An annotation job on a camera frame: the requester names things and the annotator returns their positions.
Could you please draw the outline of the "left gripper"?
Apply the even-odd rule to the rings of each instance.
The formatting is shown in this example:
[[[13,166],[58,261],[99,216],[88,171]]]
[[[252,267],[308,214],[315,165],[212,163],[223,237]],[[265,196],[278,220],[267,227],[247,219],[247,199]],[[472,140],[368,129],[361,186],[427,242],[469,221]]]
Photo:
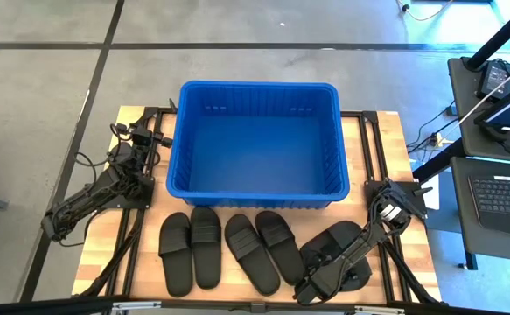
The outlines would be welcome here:
[[[152,140],[154,141],[152,146],[161,145],[165,148],[171,148],[172,147],[172,139],[166,136],[154,136],[153,133],[143,127],[143,126],[137,126],[135,127],[131,133],[130,133],[130,140],[132,142],[133,146],[136,147],[150,147]]]

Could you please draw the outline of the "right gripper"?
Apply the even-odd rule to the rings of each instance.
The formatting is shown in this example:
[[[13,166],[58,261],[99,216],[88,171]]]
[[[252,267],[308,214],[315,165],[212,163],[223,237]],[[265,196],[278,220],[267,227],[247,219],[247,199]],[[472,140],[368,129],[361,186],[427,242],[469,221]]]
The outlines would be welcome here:
[[[322,296],[333,296],[343,282],[346,271],[351,267],[349,260],[321,264],[311,268],[309,281],[302,280],[295,286],[295,299],[306,305],[321,305],[326,301]]]

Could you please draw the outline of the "blue plastic bin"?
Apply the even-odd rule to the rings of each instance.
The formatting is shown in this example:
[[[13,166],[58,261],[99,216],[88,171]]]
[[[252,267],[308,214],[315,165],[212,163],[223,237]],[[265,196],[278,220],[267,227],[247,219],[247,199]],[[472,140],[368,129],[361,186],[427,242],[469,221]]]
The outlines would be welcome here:
[[[324,208],[343,200],[350,180],[337,89],[186,82],[165,183],[193,206]]]

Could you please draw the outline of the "black rig crossbeam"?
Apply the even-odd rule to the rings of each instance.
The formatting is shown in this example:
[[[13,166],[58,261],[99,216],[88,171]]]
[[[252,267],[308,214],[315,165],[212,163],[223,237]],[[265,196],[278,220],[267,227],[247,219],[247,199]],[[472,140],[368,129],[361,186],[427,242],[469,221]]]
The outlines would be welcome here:
[[[157,309],[201,309],[226,310],[229,312],[248,312],[252,302],[218,302],[218,301],[186,301],[183,299],[130,299],[126,296],[109,297],[71,297],[63,299],[30,301],[0,304],[0,315],[90,315],[112,311],[116,302],[161,301],[162,307]],[[386,304],[334,304],[300,305],[297,303],[264,302],[268,312],[342,312],[353,315],[356,305],[385,306],[404,309],[406,315],[510,315],[509,312],[485,311],[469,308],[453,307],[447,304],[420,304],[394,301]]]

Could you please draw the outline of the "white paper sheet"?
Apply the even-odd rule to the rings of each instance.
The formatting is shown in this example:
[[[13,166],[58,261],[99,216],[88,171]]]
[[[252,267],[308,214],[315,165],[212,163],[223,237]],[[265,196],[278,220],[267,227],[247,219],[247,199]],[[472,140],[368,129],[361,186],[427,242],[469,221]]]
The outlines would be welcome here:
[[[423,195],[424,204],[428,209],[439,210],[440,209],[440,185],[439,176],[436,175],[428,181],[421,184],[422,189],[426,189],[427,192]]]

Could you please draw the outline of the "black desk with keyboard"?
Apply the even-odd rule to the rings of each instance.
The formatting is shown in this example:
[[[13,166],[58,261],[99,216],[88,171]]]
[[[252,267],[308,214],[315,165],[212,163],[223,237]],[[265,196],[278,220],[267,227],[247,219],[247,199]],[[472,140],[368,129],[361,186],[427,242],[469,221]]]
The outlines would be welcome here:
[[[477,268],[476,254],[510,259],[510,234],[479,224],[468,184],[470,176],[510,176],[510,164],[454,157],[450,166],[465,246],[465,267]]]

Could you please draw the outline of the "black diagonal desk leg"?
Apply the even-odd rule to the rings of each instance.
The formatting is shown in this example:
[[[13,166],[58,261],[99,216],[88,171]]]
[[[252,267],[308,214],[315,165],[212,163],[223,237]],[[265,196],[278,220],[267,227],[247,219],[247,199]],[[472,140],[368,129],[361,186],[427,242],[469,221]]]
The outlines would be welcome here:
[[[428,181],[447,168],[450,164],[451,158],[453,157],[466,157],[461,138],[439,152],[431,160],[414,170],[412,172],[413,178],[417,179],[420,183]]]

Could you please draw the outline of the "black computer keyboard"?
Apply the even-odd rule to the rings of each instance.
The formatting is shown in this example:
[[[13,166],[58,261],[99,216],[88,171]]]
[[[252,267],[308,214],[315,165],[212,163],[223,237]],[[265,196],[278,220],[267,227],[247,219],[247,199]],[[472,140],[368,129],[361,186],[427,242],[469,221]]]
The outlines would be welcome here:
[[[510,234],[510,176],[470,176],[468,184],[479,224]]]

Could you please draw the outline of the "black desk with monitor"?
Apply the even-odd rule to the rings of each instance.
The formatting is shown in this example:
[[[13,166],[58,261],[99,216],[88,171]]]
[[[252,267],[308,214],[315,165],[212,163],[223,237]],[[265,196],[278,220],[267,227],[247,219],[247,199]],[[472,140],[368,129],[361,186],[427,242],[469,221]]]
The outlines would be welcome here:
[[[476,90],[479,86],[481,73],[467,70],[463,65],[463,60],[460,58],[449,59],[447,65],[458,115],[464,116],[479,102]],[[474,119],[479,115],[479,110],[485,106],[486,103],[479,106],[459,126],[464,153],[469,157],[510,161],[510,154],[501,145],[486,137],[480,127],[474,123]],[[507,134],[507,144],[510,145],[510,133]]]

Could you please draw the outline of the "black power adapter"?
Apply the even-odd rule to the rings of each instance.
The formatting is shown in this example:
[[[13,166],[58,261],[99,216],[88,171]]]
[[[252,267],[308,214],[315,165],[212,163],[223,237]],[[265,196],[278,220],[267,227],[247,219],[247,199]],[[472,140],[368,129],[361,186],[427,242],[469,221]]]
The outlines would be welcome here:
[[[478,98],[483,98],[494,90],[500,83],[510,76],[510,63],[503,59],[494,59],[488,61],[483,68],[479,87],[476,91]],[[510,80],[499,87],[490,98],[495,102],[506,96],[510,92]]]

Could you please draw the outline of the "black diagonal pole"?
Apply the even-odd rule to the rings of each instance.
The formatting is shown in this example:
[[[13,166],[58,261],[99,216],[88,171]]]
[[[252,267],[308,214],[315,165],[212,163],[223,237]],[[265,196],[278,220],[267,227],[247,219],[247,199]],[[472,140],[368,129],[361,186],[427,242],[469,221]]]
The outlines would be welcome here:
[[[465,61],[467,70],[477,70],[510,40],[510,20],[506,22],[472,57]]]

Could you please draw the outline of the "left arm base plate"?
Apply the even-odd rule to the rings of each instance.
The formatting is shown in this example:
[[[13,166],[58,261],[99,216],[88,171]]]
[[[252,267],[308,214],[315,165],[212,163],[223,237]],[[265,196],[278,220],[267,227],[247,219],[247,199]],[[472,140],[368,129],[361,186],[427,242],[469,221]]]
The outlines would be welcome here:
[[[148,176],[134,178],[129,188],[118,193],[114,199],[103,205],[103,208],[128,208],[140,209],[149,208],[155,179]]]

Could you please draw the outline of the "silver beam bracket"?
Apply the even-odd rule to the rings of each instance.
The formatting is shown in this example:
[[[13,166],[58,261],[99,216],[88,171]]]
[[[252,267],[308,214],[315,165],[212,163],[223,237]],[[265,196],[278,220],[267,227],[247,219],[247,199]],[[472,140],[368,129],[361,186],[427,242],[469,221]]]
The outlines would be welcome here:
[[[353,315],[406,315],[404,309],[385,306],[356,305]]]
[[[134,310],[149,310],[162,307],[161,301],[132,301],[132,302],[116,302],[112,304],[114,312],[130,312]]]

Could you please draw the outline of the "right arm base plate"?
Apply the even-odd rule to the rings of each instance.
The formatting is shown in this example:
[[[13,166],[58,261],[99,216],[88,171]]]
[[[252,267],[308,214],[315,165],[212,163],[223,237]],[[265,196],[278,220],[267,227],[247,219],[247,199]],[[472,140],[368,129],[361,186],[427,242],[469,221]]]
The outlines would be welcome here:
[[[398,193],[417,209],[417,217],[421,220],[427,218],[428,211],[424,203],[423,195],[431,191],[431,188],[421,188],[416,182],[392,181],[389,178],[383,181],[367,181],[364,184],[364,192],[368,205],[371,204],[374,195],[381,188],[397,189]]]

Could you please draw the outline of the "black aluminium table frame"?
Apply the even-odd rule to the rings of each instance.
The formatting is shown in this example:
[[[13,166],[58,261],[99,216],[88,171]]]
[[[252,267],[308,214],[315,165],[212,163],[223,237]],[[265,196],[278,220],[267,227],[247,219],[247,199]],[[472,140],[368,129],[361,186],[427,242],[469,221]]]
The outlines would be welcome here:
[[[325,228],[338,221],[354,221],[364,225],[367,220],[365,184],[389,177],[395,181],[412,179],[408,154],[404,146],[401,121],[397,113],[387,111],[349,111],[342,117],[350,192],[339,202],[321,210],[282,209],[280,214],[290,225],[297,245],[303,245]],[[162,260],[158,256],[159,232],[167,216],[175,212],[190,214],[191,206],[172,197],[165,186],[170,150],[160,149],[161,161],[154,168],[156,179],[152,203],[145,211],[141,234],[136,244],[122,259],[119,268],[101,290],[103,295],[124,294],[134,299],[160,300],[176,307],[202,308],[226,306],[253,310],[295,307],[294,290],[282,283],[276,294],[260,295],[249,282],[227,247],[222,249],[221,278],[211,290],[198,286],[185,297],[173,298],[165,285]],[[72,292],[82,293],[100,275],[131,230],[137,215],[134,211],[109,209],[90,223],[83,246]],[[326,303],[327,308],[348,305],[384,305],[392,299],[415,300],[398,275],[392,260],[383,249],[373,249],[367,256],[372,276],[362,289],[339,293]]]

